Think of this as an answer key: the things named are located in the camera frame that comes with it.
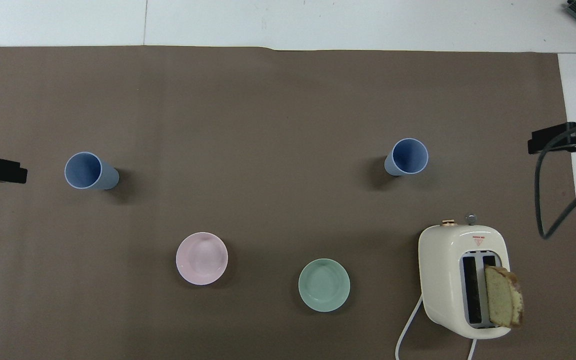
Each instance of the white cable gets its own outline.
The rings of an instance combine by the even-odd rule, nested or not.
[[[404,329],[401,331],[401,335],[399,335],[399,340],[397,340],[397,346],[395,346],[395,359],[396,360],[400,360],[400,346],[402,346],[402,340],[404,340],[404,337],[406,336],[406,332],[408,331],[410,323],[412,323],[412,320],[415,318],[415,315],[419,311],[419,306],[421,306],[421,299],[422,299],[422,296],[419,295],[419,301],[416,302],[416,305],[414,306],[414,310],[412,310],[412,313],[410,314],[410,317],[408,318],[406,326],[404,326]]]
[[[397,346],[395,346],[395,360],[400,360],[400,347],[402,346],[402,341],[404,340],[404,337],[406,336],[406,333],[408,332],[408,328],[410,327],[410,323],[412,323],[412,320],[415,318],[415,315],[419,311],[419,307],[421,306],[422,299],[423,299],[423,296],[420,295],[419,301],[416,302],[416,305],[414,306],[414,309],[412,310],[412,313],[410,314],[410,317],[408,318],[406,325],[404,326],[403,330],[401,331],[401,335],[399,335],[399,339],[397,340]],[[473,339],[472,344],[470,344],[470,352],[468,353],[468,360],[473,360],[473,354],[475,353],[475,346],[477,346],[477,339]]]
[[[473,360],[473,354],[475,353],[475,346],[477,345],[477,339],[472,340],[470,345],[470,352],[468,353],[468,360]]]

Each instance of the toaster slot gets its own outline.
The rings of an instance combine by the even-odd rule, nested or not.
[[[495,328],[490,322],[484,266],[502,266],[499,256],[490,250],[467,251],[460,265],[466,321],[475,329]]]

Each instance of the plate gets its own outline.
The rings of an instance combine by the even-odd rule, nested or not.
[[[299,274],[301,300],[317,312],[327,313],[339,309],[349,294],[348,272],[335,260],[313,260]]]
[[[210,232],[195,232],[186,237],[176,250],[176,269],[190,284],[214,283],[226,271],[226,245]]]

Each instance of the green plate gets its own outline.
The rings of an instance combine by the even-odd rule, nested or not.
[[[313,260],[299,275],[299,295],[310,309],[322,313],[332,312],[346,302],[348,294],[348,272],[335,260]]]

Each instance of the pink plate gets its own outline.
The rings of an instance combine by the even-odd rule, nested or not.
[[[190,284],[214,283],[227,265],[226,245],[210,232],[195,232],[181,241],[176,250],[176,269]]]

